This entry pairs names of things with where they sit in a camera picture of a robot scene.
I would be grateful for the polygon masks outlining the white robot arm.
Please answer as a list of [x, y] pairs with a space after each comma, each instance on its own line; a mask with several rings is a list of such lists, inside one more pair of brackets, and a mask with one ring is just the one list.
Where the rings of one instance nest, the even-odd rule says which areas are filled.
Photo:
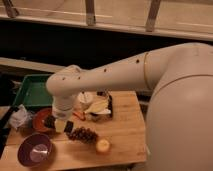
[[62, 119], [80, 92], [150, 93], [146, 171], [213, 171], [213, 45], [168, 46], [79, 73], [66, 67], [46, 87]]

